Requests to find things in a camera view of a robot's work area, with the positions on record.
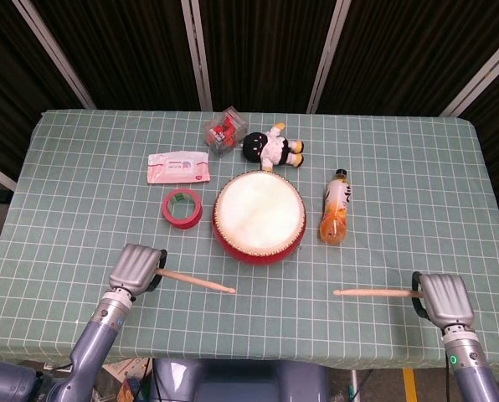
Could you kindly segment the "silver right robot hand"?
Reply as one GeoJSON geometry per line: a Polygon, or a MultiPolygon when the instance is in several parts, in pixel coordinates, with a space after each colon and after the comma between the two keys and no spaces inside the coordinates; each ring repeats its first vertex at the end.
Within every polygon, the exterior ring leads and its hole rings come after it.
{"type": "Polygon", "coordinates": [[[412,298],[415,312],[439,329],[452,326],[471,327],[474,311],[465,282],[458,275],[421,274],[412,275],[412,290],[423,296],[412,298]]]}

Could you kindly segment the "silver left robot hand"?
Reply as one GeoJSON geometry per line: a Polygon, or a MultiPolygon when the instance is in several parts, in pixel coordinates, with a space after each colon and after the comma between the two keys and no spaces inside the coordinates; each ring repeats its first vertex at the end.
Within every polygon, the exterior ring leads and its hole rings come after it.
{"type": "Polygon", "coordinates": [[[133,297],[154,291],[162,280],[157,269],[163,269],[166,260],[166,250],[127,244],[111,272],[110,287],[125,289],[133,297]]]}

